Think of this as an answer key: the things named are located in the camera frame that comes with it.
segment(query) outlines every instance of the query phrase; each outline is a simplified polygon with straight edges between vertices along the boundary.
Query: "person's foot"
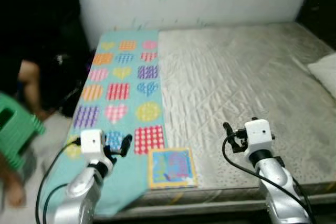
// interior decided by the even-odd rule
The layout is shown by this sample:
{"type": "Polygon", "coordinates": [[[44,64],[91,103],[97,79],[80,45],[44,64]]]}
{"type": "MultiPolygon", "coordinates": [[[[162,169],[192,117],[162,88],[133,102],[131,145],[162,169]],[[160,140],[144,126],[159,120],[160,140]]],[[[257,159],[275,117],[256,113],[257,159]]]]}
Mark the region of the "person's foot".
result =
{"type": "Polygon", "coordinates": [[[21,207],[26,203],[26,192],[17,175],[13,175],[13,179],[6,186],[6,197],[12,207],[21,207]]]}

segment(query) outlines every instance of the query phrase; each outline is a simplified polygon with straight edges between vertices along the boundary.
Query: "blue heart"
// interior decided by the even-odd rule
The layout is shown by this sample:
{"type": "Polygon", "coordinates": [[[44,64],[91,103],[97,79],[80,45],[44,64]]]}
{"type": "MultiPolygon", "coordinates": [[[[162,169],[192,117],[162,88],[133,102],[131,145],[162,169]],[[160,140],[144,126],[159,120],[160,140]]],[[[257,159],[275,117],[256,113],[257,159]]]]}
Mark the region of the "blue heart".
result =
{"type": "Polygon", "coordinates": [[[122,52],[121,54],[118,54],[116,57],[116,61],[118,63],[128,63],[132,61],[134,58],[134,54],[130,54],[129,52],[122,52]]]}
{"type": "Polygon", "coordinates": [[[156,82],[140,82],[137,86],[137,90],[141,93],[144,93],[147,97],[149,97],[152,93],[154,93],[159,88],[159,85],[156,82]]]}
{"type": "Polygon", "coordinates": [[[106,133],[106,145],[109,145],[111,149],[119,149],[124,137],[125,135],[120,131],[109,131],[106,133]]]}

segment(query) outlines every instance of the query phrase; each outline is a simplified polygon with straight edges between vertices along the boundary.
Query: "pillow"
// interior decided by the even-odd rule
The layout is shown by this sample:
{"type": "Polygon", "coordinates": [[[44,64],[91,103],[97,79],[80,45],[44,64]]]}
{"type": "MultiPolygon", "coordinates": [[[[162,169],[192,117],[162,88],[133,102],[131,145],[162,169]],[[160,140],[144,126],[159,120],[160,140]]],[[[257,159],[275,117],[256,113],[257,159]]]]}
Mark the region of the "pillow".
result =
{"type": "Polygon", "coordinates": [[[308,69],[336,99],[336,53],[309,64],[308,69]]]}

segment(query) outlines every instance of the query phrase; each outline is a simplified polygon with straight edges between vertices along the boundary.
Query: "yellow heart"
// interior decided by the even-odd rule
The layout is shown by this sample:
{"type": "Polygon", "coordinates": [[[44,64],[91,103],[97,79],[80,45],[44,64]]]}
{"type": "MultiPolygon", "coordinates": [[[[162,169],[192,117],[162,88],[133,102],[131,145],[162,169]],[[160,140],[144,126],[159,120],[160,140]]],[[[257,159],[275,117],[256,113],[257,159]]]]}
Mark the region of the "yellow heart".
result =
{"type": "Polygon", "coordinates": [[[113,75],[118,77],[120,80],[123,80],[127,76],[129,76],[132,72],[132,69],[130,67],[124,67],[124,68],[114,68],[113,69],[113,75]]]}
{"type": "Polygon", "coordinates": [[[104,50],[109,50],[111,49],[112,47],[114,47],[115,43],[114,42],[102,42],[100,44],[101,48],[104,49],[104,50]]]}
{"type": "MultiPolygon", "coordinates": [[[[77,135],[71,135],[68,139],[67,143],[71,143],[74,140],[76,140],[79,136],[77,135]]],[[[80,156],[80,147],[76,146],[75,144],[70,145],[68,148],[66,148],[65,152],[68,154],[68,156],[71,159],[78,158],[80,156]]]]}

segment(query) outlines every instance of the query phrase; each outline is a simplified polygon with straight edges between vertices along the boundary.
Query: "teal blanket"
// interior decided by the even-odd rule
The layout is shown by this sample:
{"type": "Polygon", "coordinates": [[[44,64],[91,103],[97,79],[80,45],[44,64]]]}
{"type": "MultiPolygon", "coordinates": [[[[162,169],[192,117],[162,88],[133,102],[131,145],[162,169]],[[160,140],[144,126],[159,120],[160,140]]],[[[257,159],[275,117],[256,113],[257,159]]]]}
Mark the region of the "teal blanket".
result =
{"type": "MultiPolygon", "coordinates": [[[[158,31],[118,31],[103,35],[77,105],[68,142],[84,129],[102,129],[107,143],[133,141],[127,157],[118,157],[104,181],[96,216],[109,217],[148,189],[148,150],[166,146],[158,67],[158,31]]],[[[51,190],[69,183],[86,166],[80,148],[70,146],[43,188],[41,206],[51,190]]],[[[49,211],[61,203],[64,190],[52,197],[49,211]]]]}

